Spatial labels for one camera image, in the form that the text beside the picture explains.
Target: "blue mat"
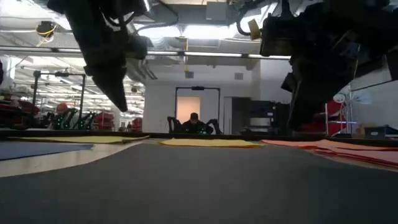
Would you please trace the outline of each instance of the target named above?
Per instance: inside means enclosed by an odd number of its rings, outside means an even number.
[[[91,149],[92,144],[0,142],[0,160]]]

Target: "gray mat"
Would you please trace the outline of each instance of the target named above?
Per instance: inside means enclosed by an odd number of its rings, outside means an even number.
[[[0,160],[91,149],[92,144],[0,142]]]
[[[299,149],[141,144],[0,179],[0,223],[398,223],[398,174]]]

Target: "ceiling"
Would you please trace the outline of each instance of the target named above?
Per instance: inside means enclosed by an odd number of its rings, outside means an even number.
[[[0,45],[11,46],[36,46],[42,39],[34,31],[37,24],[41,21],[55,21],[60,27],[55,33],[53,41],[42,43],[41,47],[62,47],[78,48],[77,42],[68,30],[61,29],[65,25],[65,17],[54,14],[48,9],[43,9],[34,4],[41,0],[0,0]],[[168,4],[189,4],[203,5],[205,9],[207,0],[165,0]],[[309,0],[291,1],[292,10],[299,11],[300,7],[306,6]],[[280,11],[279,5],[273,8],[274,13]],[[247,37],[239,35],[234,24],[225,27],[231,36],[229,38],[217,39],[215,32],[206,27],[199,33],[200,38],[176,38],[174,36],[164,35],[165,33],[148,33],[154,48],[153,50],[189,50],[196,52],[227,52],[227,53],[249,53],[258,54],[260,42],[251,41]],[[68,69],[69,72],[83,73],[85,62],[82,58],[65,57],[27,57],[14,55],[16,67],[15,83],[18,90],[27,92],[27,97],[32,94],[31,85],[34,82],[33,70],[59,71]],[[159,81],[167,82],[221,82],[221,83],[248,83],[251,81],[251,70],[258,60],[241,58],[216,58],[216,57],[165,57],[151,56],[147,58],[149,69],[155,74]],[[194,72],[194,79],[186,79],[184,71]],[[128,76],[124,80],[124,90],[127,94],[129,113],[123,114],[129,116],[140,116],[144,108],[145,80],[137,78],[137,71],[130,68],[127,71]],[[243,73],[243,80],[235,80],[235,73]],[[81,77],[66,77],[60,80],[55,77],[42,76],[39,79],[39,98],[45,98],[44,105],[52,109],[61,101],[69,102],[71,106],[79,105]],[[131,88],[135,87],[139,91],[133,93]],[[95,87],[90,78],[87,79],[84,98],[85,111],[110,110],[112,104],[102,92]]]

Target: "yellow mat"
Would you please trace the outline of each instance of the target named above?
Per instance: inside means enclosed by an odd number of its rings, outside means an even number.
[[[261,144],[251,143],[243,140],[223,139],[170,139],[160,142],[166,146],[200,146],[200,147],[261,147]]]
[[[93,144],[111,144],[111,143],[126,143],[136,141],[140,139],[148,138],[129,138],[121,136],[80,136],[80,137],[25,137],[20,138],[31,141],[42,141],[42,142],[72,142],[72,143],[93,143]]]

